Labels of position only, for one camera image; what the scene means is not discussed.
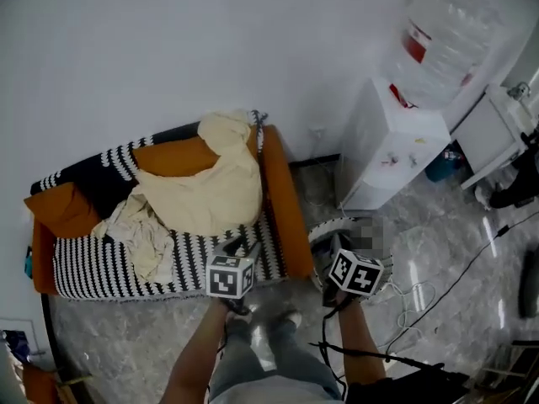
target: black and white striped cushion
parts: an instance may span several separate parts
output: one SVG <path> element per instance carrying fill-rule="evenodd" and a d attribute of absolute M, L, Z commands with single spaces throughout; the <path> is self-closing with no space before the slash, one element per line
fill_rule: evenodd
<path fill-rule="evenodd" d="M 230 237 L 245 236 L 247 243 L 262 243 L 255 271 L 259 282 L 286 277 L 279 239 L 268 220 L 267 206 L 253 226 L 240 226 L 218 237 L 201 237 L 172 231 L 173 281 L 169 284 L 142 283 L 136 277 L 121 242 L 106 237 L 58 238 L 54 255 L 56 288 L 61 296 L 76 300 L 151 299 L 154 295 L 193 293 L 205 290 L 205 263 L 213 248 Z"/>

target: marble floor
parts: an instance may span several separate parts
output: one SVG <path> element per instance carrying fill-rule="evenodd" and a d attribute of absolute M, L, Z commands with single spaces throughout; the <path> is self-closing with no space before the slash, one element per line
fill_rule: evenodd
<path fill-rule="evenodd" d="M 293 169 L 307 227 L 342 211 L 334 208 L 334 163 Z M 492 179 L 508 184 L 513 171 Z M 463 192 L 457 174 L 431 183 L 421 173 L 382 208 L 370 215 L 383 219 L 385 238 L 394 257 L 393 281 L 402 291 L 428 281 L 406 302 L 415 309 L 437 300 L 489 238 L 505 224 L 512 225 L 539 211 L 537 201 L 520 208 L 485 211 L 471 191 Z M 500 344 L 512 339 L 539 339 L 539 317 L 521 320 L 517 295 L 523 255 L 539 243 L 539 215 L 510 230 L 483 251 L 451 293 L 416 327 L 392 346 L 392 352 L 429 363 L 445 362 L 448 370 L 471 376 L 491 359 Z M 298 340 L 321 336 L 320 294 L 308 281 L 288 281 L 256 289 L 249 303 L 291 303 L 303 314 Z M 51 298 L 51 316 L 63 355 L 86 382 L 93 401 L 100 403 L 158 402 L 179 352 L 201 319 L 207 300 L 153 302 L 77 302 Z M 378 345 L 399 332 L 403 299 L 386 288 L 363 303 L 372 336 Z M 408 324 L 417 318 L 408 314 Z M 257 354 L 267 366 L 272 360 L 263 334 L 255 331 Z M 328 324 L 328 340 L 340 344 L 336 322 Z M 334 370 L 342 359 L 331 355 Z M 389 375 L 400 377 L 408 367 L 395 364 Z"/>

